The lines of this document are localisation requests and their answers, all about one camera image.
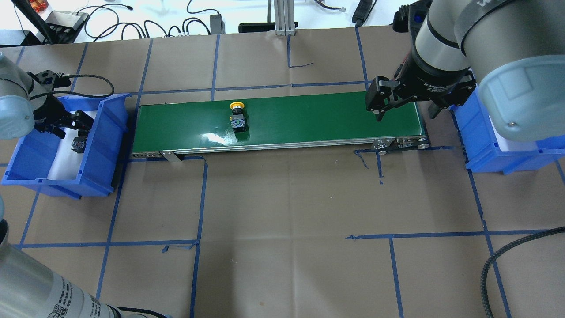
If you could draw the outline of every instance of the blue plastic bin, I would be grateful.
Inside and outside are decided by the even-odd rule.
[[[49,180],[61,140],[52,134],[33,130],[20,138],[2,178],[2,184],[17,184],[49,196],[108,196],[116,169],[121,139],[127,132],[125,99],[131,94],[108,98],[64,96],[59,100],[68,111],[95,111],[96,118],[76,178]]]
[[[475,92],[461,107],[452,108],[465,145],[467,169],[473,172],[538,170],[565,156],[565,136],[536,142],[537,149],[501,151],[486,107]],[[514,143],[518,147],[523,143]]]

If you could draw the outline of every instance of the black pole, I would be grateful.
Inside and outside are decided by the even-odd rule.
[[[45,37],[48,44],[56,44],[57,36],[53,30],[49,28],[49,25],[41,19],[39,14],[35,12],[32,5],[29,4],[29,0],[12,0],[14,5],[25,15],[26,18],[39,30],[39,32]]]

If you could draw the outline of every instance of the blue storage box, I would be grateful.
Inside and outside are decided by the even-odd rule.
[[[473,172],[538,170],[565,156],[565,136],[520,143],[498,135],[476,91],[452,109],[469,159],[466,167]]]
[[[65,129],[61,140],[33,130],[20,138],[2,178],[2,184],[17,184],[49,196],[107,196],[116,169],[121,139],[127,129],[125,99],[131,94],[108,98],[59,97],[69,112],[82,110],[94,118],[84,154],[71,150],[76,131]]]

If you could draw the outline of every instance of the green conveyor belt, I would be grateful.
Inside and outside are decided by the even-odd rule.
[[[254,98],[140,107],[133,154],[201,153],[367,143],[425,135],[414,103],[386,113],[365,110],[365,92]],[[235,134],[229,104],[245,104],[248,132]]]

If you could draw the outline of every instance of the red object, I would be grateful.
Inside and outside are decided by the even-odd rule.
[[[29,4],[32,5],[32,8],[37,13],[44,11],[47,7],[49,7],[47,0],[29,0]]]

